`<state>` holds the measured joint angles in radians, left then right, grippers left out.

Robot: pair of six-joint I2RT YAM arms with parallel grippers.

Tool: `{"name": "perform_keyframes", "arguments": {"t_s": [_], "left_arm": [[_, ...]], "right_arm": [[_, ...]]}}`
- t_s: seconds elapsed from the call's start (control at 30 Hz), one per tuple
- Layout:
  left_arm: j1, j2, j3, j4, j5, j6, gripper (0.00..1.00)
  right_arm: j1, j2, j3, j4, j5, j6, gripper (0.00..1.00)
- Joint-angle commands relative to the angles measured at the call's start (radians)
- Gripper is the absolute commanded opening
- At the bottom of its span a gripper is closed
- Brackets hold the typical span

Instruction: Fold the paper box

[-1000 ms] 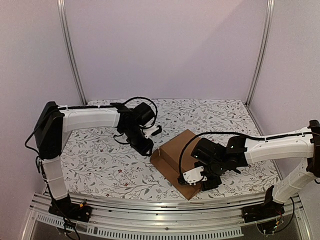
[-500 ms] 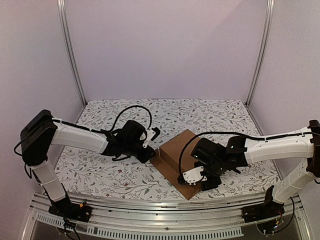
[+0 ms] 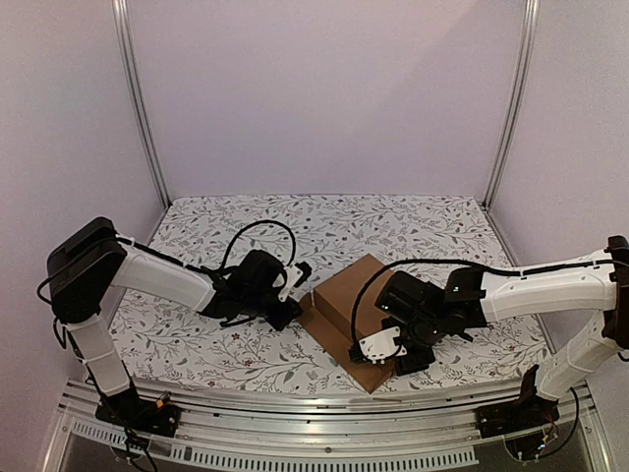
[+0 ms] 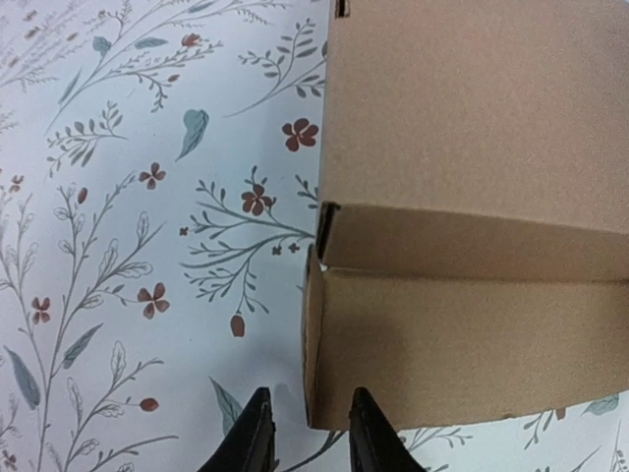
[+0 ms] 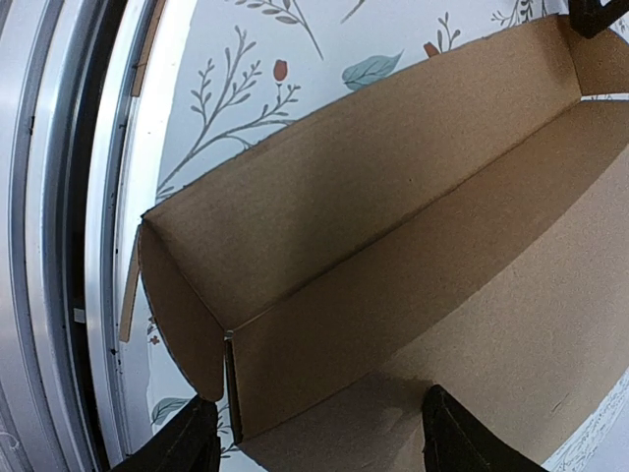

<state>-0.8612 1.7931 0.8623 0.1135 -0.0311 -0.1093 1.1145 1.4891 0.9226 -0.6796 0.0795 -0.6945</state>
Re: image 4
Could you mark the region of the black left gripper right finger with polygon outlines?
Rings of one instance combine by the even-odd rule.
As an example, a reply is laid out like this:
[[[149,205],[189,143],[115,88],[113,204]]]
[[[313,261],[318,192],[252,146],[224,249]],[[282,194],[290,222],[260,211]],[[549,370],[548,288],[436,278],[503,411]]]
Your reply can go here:
[[[354,390],[349,421],[352,472],[426,472],[402,444],[366,387]]]

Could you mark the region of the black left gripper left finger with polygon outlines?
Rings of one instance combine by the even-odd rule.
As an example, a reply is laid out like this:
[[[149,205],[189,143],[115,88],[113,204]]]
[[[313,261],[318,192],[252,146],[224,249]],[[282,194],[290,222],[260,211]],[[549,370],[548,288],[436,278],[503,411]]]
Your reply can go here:
[[[259,387],[215,453],[199,472],[271,472],[275,458],[271,393]]]

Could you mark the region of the brown cardboard box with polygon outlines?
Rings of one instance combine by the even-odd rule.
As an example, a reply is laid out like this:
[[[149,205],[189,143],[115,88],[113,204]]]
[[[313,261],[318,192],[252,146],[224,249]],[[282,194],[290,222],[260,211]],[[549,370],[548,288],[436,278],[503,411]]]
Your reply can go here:
[[[308,423],[399,429],[628,387],[628,5],[336,1]]]

